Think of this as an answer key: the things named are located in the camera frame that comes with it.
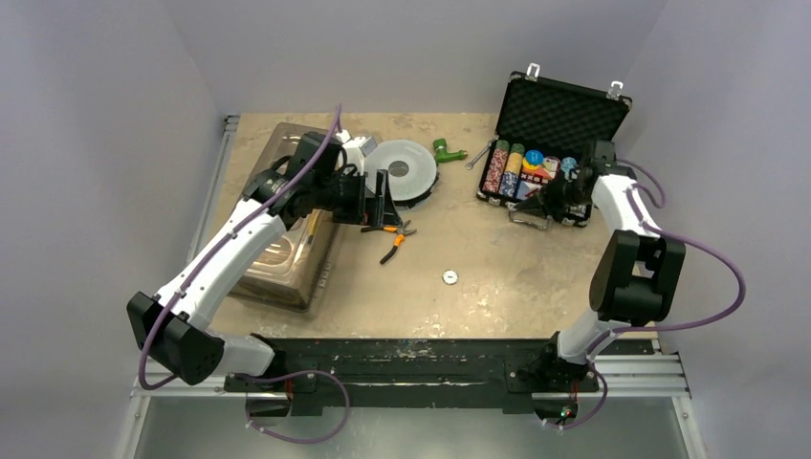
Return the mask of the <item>yellow dealer button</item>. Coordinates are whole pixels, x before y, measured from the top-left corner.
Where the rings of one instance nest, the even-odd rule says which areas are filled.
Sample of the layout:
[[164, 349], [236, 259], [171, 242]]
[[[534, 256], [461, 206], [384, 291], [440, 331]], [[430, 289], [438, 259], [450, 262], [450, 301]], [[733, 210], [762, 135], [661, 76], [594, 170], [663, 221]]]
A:
[[542, 164], [524, 162], [520, 171], [522, 180], [540, 182], [551, 178], [549, 171]]

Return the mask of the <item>clear round disc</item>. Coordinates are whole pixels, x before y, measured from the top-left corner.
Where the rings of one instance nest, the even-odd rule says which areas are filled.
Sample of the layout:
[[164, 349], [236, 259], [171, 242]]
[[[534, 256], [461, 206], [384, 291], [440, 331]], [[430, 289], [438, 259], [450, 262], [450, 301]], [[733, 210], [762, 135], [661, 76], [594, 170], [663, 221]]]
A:
[[550, 180], [554, 179], [560, 169], [560, 159], [554, 156], [547, 156], [542, 162], [542, 167], [546, 171]]

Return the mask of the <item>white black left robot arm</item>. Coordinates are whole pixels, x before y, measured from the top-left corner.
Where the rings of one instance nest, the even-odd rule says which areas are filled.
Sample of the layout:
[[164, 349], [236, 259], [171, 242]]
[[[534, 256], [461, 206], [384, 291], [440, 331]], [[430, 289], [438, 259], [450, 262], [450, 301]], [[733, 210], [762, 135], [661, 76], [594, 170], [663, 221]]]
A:
[[128, 301], [126, 313], [141, 350], [141, 387], [159, 388], [146, 379], [148, 360], [189, 385], [214, 374], [247, 375], [263, 391], [282, 385], [285, 365], [269, 343], [209, 326], [258, 256], [315, 210], [330, 212], [344, 225], [393, 227], [402, 221], [386, 169], [363, 171], [351, 163], [340, 139], [303, 134], [293, 154], [253, 176], [227, 222], [186, 267], [157, 293], [137, 292]]

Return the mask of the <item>blue poker button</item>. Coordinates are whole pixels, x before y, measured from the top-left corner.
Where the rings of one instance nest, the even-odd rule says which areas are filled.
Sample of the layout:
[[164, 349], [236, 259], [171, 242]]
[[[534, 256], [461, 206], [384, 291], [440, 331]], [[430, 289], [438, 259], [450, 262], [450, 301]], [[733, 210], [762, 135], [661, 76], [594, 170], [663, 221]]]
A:
[[544, 159], [545, 157], [540, 151], [532, 149], [525, 152], [523, 164], [528, 168], [539, 168]]

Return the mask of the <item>white poker chip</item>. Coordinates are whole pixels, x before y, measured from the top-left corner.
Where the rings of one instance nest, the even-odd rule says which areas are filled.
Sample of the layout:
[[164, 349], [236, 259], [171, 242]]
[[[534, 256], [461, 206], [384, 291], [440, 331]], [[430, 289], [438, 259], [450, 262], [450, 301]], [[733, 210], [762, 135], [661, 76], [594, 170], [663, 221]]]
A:
[[442, 280], [446, 285], [454, 285], [458, 282], [458, 273], [454, 270], [446, 270], [442, 273]]

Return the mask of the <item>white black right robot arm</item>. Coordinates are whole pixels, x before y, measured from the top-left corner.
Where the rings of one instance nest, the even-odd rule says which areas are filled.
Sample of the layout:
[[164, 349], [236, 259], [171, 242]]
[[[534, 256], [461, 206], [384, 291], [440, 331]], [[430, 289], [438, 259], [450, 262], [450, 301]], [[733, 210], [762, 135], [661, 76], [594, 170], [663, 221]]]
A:
[[664, 236], [641, 202], [638, 180], [616, 156], [611, 141], [589, 143], [573, 177], [561, 176], [514, 205], [512, 213], [562, 222], [576, 207], [596, 208], [611, 231], [589, 287], [589, 308], [558, 332], [555, 352], [537, 363], [551, 389], [570, 382], [619, 334], [666, 318], [686, 256], [684, 243]]

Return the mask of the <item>red triangle token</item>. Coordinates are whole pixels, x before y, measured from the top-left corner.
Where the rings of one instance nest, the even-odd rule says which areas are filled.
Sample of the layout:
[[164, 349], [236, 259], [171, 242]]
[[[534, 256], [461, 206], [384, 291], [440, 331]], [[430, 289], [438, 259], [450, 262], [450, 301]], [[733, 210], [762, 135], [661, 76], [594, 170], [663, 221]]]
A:
[[544, 183], [534, 183], [530, 181], [520, 181], [516, 191], [516, 198], [523, 201], [538, 195], [544, 187]]

